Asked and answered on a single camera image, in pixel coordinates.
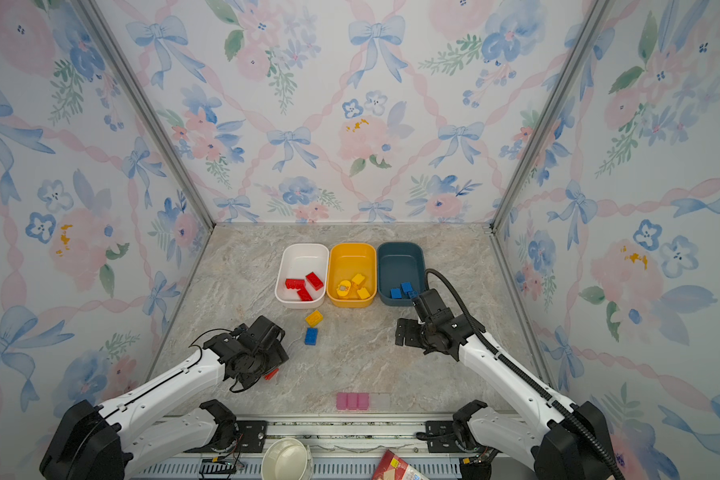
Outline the red small brick front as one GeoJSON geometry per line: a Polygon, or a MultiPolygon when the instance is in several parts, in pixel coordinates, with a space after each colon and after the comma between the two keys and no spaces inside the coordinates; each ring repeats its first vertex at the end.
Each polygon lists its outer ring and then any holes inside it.
{"type": "Polygon", "coordinates": [[[271,372],[267,373],[267,374],[264,376],[264,379],[265,379],[265,380],[271,380],[278,372],[279,372],[279,368],[275,368],[275,369],[272,370],[271,372]]]}

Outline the dark teal plastic bin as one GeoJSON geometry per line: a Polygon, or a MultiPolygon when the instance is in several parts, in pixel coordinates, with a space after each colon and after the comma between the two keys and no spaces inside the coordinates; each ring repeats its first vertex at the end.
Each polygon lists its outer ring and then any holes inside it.
{"type": "Polygon", "coordinates": [[[382,303],[392,307],[412,306],[412,298],[402,291],[401,284],[409,282],[416,294],[424,290],[425,261],[423,250],[412,242],[382,243],[377,249],[378,295],[382,303]],[[401,299],[393,299],[390,290],[399,288],[401,299]]]}

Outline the yellow brick studs up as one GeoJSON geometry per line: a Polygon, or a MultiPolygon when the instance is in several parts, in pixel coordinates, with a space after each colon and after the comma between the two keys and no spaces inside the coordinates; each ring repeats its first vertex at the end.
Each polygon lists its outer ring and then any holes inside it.
{"type": "Polygon", "coordinates": [[[316,328],[324,320],[324,315],[320,311],[314,311],[305,318],[305,322],[310,328],[316,328]]]}

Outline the yellow curved lego piece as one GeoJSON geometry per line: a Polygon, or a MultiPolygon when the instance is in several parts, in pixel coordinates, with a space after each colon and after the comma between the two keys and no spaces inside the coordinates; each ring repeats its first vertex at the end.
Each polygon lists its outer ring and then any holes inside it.
{"type": "Polygon", "coordinates": [[[344,279],[341,280],[336,288],[336,294],[339,298],[347,298],[349,294],[351,293],[353,287],[353,283],[351,280],[344,279]]]}

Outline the white plastic bin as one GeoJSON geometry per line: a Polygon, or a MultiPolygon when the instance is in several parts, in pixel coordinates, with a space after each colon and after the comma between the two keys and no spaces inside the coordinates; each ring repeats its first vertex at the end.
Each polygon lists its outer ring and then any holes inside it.
{"type": "Polygon", "coordinates": [[[326,297],[326,281],[329,264],[329,249],[318,243],[295,243],[288,246],[282,254],[275,285],[275,298],[290,309],[316,309],[326,297]],[[315,291],[306,282],[305,277],[315,272],[324,282],[324,288],[315,291]],[[297,290],[289,290],[284,281],[287,278],[304,279],[306,287],[313,297],[311,302],[302,302],[297,290]]]}

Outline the yellow plastic bin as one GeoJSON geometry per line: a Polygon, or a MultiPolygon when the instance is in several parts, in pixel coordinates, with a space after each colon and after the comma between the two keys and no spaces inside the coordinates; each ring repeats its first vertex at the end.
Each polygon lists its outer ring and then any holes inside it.
{"type": "Polygon", "coordinates": [[[326,281],[326,295],[332,304],[339,308],[365,308],[372,304],[378,293],[377,252],[367,243],[341,243],[330,251],[326,281]],[[336,288],[341,280],[351,280],[356,274],[362,274],[366,281],[362,286],[353,284],[347,298],[339,298],[336,288]],[[370,297],[360,299],[357,291],[366,288],[370,297]]]}

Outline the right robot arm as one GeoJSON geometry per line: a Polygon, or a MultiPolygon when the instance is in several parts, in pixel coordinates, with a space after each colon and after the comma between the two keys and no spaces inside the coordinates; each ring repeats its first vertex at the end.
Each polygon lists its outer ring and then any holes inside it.
{"type": "Polygon", "coordinates": [[[577,404],[517,362],[468,311],[459,315],[435,289],[414,298],[416,316],[400,318],[395,342],[438,353],[475,372],[507,401],[517,419],[473,400],[452,416],[444,441],[467,453],[503,453],[539,479],[620,479],[604,414],[577,404]]]}

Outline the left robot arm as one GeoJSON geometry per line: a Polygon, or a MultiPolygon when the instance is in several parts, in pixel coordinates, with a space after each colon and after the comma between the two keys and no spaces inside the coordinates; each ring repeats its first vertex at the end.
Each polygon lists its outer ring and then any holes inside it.
{"type": "Polygon", "coordinates": [[[193,396],[232,381],[243,393],[288,359],[283,328],[264,316],[251,325],[211,329],[190,345],[188,358],[125,394],[99,404],[82,400],[63,415],[44,454],[45,479],[131,479],[193,449],[228,452],[244,439],[236,415],[206,400],[166,419],[193,396]]]}

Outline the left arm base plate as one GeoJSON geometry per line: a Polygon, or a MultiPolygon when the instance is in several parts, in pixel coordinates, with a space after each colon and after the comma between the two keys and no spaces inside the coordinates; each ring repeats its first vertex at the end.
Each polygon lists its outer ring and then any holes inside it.
{"type": "Polygon", "coordinates": [[[265,420],[238,420],[229,434],[217,434],[210,444],[186,450],[186,453],[262,453],[267,437],[265,420]]]}

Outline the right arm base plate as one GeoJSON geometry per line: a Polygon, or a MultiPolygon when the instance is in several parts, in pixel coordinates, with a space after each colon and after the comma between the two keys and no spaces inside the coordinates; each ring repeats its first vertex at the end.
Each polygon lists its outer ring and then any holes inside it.
{"type": "Polygon", "coordinates": [[[428,420],[424,431],[415,434],[416,439],[426,444],[429,453],[455,453],[471,456],[500,454],[501,450],[479,443],[467,431],[465,424],[452,420],[428,420]]]}

